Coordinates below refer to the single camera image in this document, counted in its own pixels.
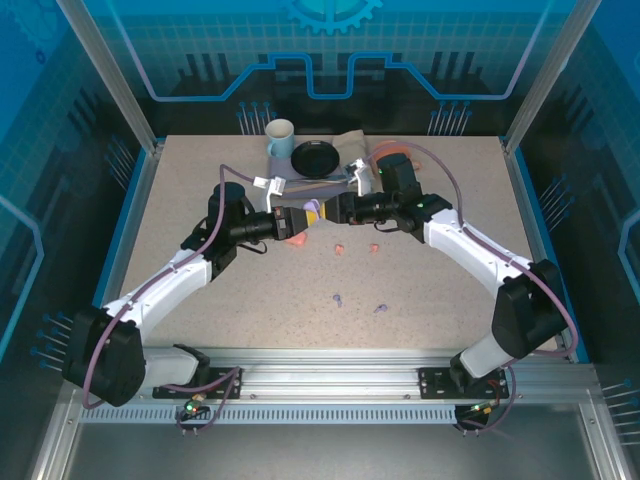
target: white mug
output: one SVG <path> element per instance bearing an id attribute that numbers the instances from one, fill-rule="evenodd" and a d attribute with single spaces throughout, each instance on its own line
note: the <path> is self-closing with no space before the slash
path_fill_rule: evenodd
<path id="1" fill-rule="evenodd" d="M 264 133 L 269 137 L 267 154 L 270 157 L 287 158 L 293 152 L 293 123 L 284 118 L 271 120 Z"/>

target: table surface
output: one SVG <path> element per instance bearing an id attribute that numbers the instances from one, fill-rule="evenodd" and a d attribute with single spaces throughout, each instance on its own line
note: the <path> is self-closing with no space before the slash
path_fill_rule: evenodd
<path id="1" fill-rule="evenodd" d="M 330 141 L 328 136 L 298 136 Z M 369 151 L 391 137 L 368 137 Z M 530 257 L 496 137 L 393 137 L 432 150 L 463 193 L 466 219 L 511 251 Z M 156 172 L 123 285 L 132 290 L 166 264 L 207 213 L 221 163 L 266 176 L 262 136 L 169 136 Z M 439 167 L 416 153 L 425 193 L 455 203 Z M 259 205 L 260 191 L 247 186 Z M 494 300 L 439 251 L 402 232 L 320 221 L 298 248 L 268 242 L 258 256 L 239 249 L 211 285 L 186 299 L 153 331 L 148 345 L 278 348 L 464 348 L 490 327 Z M 380 246 L 369 253 L 369 245 Z M 344 246 L 336 256 L 334 246 Z M 342 298 L 338 308 L 332 299 Z M 374 314 L 386 304 L 388 310 Z"/>

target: gear logo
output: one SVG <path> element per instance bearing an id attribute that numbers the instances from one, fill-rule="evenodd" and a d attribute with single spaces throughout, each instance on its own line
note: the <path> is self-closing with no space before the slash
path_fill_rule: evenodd
<path id="1" fill-rule="evenodd" d="M 285 0 L 284 4 L 289 20 L 298 20 L 300 27 L 311 27 L 315 34 L 327 35 L 360 28 L 360 21 L 371 20 L 373 9 L 381 6 L 381 0 Z"/>
<path id="2" fill-rule="evenodd" d="M 58 31 L 55 0 L 0 0 L 0 11 L 10 13 L 22 33 L 36 47 L 52 40 Z"/>

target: black bowl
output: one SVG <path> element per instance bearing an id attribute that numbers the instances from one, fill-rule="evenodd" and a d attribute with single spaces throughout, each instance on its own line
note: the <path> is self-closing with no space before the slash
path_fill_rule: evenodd
<path id="1" fill-rule="evenodd" d="M 303 177 L 321 179 L 340 165 L 340 154 L 333 145 L 311 140 L 298 145 L 291 153 L 291 166 Z"/>

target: vertical metal post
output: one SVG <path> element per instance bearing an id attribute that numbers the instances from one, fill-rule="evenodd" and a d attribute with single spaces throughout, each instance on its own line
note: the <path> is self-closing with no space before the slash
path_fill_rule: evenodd
<path id="1" fill-rule="evenodd" d="M 57 2 L 138 142 L 149 154 L 155 153 L 156 136 L 87 7 L 82 0 Z"/>
<path id="2" fill-rule="evenodd" d="M 576 48 L 601 0 L 577 0 L 558 35 L 547 60 L 538 72 L 505 137 L 507 153 L 513 152 L 524 138 L 553 84 Z"/>

